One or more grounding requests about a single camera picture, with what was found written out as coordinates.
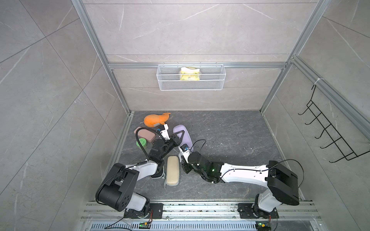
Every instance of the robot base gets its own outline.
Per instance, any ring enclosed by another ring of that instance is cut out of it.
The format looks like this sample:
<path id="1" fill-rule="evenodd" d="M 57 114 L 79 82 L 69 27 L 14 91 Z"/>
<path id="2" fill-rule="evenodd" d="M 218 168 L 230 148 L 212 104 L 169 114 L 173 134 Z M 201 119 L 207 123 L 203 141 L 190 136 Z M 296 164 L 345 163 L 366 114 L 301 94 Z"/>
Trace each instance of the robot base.
<path id="1" fill-rule="evenodd" d="M 162 218 L 163 204 L 161 204 L 161 203 L 149 204 L 149 211 L 151 211 L 151 210 L 153 210 L 153 215 L 152 215 L 153 219 L 161 219 Z M 150 212 L 145 217 L 143 217 L 143 215 L 139 211 L 129 209 L 128 211 L 125 210 L 124 217 L 125 218 L 132 218 L 132 219 L 138 219 L 138 218 L 149 219 L 150 218 Z"/>
<path id="2" fill-rule="evenodd" d="M 238 212 L 240 214 L 240 218 L 251 219 L 251 218 L 261 218 L 262 217 L 265 219 L 269 219 L 270 216 L 271 216 L 271 219 L 279 218 L 276 208 L 274 208 L 273 212 L 271 213 L 263 211 L 258 208 L 258 196 L 259 194 L 257 194 L 254 203 L 239 203 L 238 204 Z"/>

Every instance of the yellow sponge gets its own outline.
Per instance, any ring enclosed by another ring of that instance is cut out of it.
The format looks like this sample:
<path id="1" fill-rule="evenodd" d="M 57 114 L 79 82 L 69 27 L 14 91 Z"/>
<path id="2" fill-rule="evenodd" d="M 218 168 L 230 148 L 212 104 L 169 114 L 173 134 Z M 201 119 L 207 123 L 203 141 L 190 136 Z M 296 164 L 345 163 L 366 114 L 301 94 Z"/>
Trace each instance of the yellow sponge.
<path id="1" fill-rule="evenodd" d="M 177 156 L 169 156 L 167 159 L 167 178 L 166 184 L 176 186 L 179 184 L 180 164 Z"/>

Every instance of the green soap container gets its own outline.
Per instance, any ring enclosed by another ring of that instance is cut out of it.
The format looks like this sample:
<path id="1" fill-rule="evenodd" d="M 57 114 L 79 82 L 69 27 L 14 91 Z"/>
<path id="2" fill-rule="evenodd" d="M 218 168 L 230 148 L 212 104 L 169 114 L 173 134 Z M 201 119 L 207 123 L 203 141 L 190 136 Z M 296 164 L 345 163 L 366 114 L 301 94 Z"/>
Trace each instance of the green soap container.
<path id="1" fill-rule="evenodd" d="M 141 145 L 143 146 L 143 148 L 146 148 L 147 147 L 147 140 L 146 139 L 140 138 L 139 141 L 140 141 Z"/>

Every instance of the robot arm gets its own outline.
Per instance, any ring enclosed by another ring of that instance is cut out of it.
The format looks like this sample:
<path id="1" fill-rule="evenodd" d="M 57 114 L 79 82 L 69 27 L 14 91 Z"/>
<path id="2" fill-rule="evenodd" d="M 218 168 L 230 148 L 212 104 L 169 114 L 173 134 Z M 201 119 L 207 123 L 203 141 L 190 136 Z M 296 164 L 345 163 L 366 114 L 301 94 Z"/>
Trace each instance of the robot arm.
<path id="1" fill-rule="evenodd" d="M 210 162 L 198 152 L 191 152 L 187 144 L 179 147 L 185 173 L 195 171 L 211 183 L 244 182 L 263 186 L 266 191 L 256 196 L 254 212 L 268 217 L 273 209 L 284 203 L 298 205 L 298 177 L 277 161 L 268 165 L 238 166 L 224 162 Z"/>
<path id="2" fill-rule="evenodd" d="M 96 200 L 122 211 L 125 208 L 137 211 L 138 216 L 149 212 L 149 199 L 134 193 L 136 181 L 146 176 L 159 178 L 163 173 L 164 157 L 179 147 L 182 167 L 185 173 L 195 171 L 205 181 L 211 183 L 244 182 L 263 186 L 266 191 L 255 198 L 252 214 L 268 218 L 274 208 L 282 203 L 298 205 L 297 175 L 277 161 L 269 161 L 261 166 L 238 166 L 224 162 L 210 162 L 198 152 L 191 152 L 192 146 L 186 128 L 168 136 L 168 126 L 161 126 L 164 139 L 156 139 L 149 152 L 149 159 L 136 165 L 116 163 L 108 172 L 96 193 Z"/>
<path id="3" fill-rule="evenodd" d="M 144 177 L 150 176 L 155 179 L 164 175 L 164 157 L 182 142 L 182 138 L 175 134 L 168 136 L 167 130 L 167 124 L 161 126 L 161 138 L 153 141 L 149 154 L 145 152 L 147 160 L 135 165 L 114 164 L 95 194 L 98 203 L 102 202 L 119 212 L 128 208 L 137 211 L 138 216 L 148 214 L 149 199 L 134 193 L 134 188 L 136 181 Z"/>

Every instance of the sponge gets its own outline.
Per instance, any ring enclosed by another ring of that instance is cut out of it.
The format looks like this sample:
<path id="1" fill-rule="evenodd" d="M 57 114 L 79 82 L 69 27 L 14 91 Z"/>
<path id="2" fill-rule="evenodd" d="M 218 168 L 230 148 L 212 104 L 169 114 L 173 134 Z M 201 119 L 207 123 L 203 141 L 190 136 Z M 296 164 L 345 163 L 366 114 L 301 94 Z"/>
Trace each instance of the sponge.
<path id="1" fill-rule="evenodd" d="M 136 131 L 141 128 L 141 127 L 137 127 L 134 131 L 134 134 L 136 134 Z M 149 131 L 149 130 L 146 130 L 146 129 L 141 129 L 138 133 L 138 137 L 139 138 L 144 138 L 146 139 L 149 143 L 153 142 L 153 140 L 155 139 L 155 133 Z"/>
<path id="2" fill-rule="evenodd" d="M 176 186 L 179 184 L 180 164 L 177 156 L 169 156 L 167 159 L 167 178 L 166 184 Z"/>

